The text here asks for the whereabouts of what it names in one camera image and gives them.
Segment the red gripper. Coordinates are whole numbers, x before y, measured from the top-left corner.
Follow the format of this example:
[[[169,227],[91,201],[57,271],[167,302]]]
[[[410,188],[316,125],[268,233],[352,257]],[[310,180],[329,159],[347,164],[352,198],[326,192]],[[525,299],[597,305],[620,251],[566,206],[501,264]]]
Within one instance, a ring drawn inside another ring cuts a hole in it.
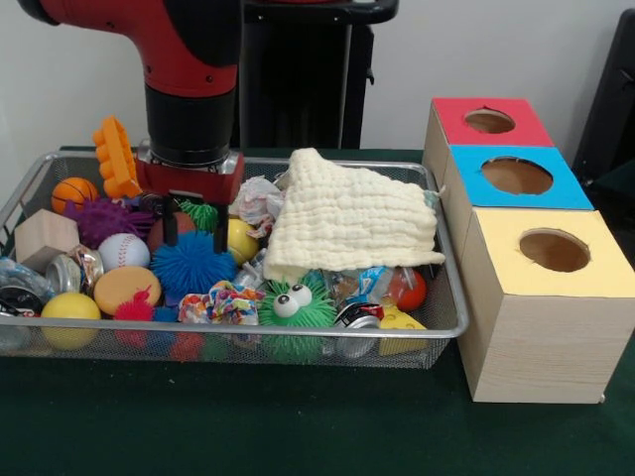
[[[179,168],[158,162],[151,153],[138,154],[136,174],[141,188],[163,197],[163,239],[166,245],[178,244],[178,203],[172,195],[197,197],[215,205],[217,211],[214,252],[227,251],[230,205],[242,184],[245,160],[242,153],[230,153],[219,164],[198,169]]]

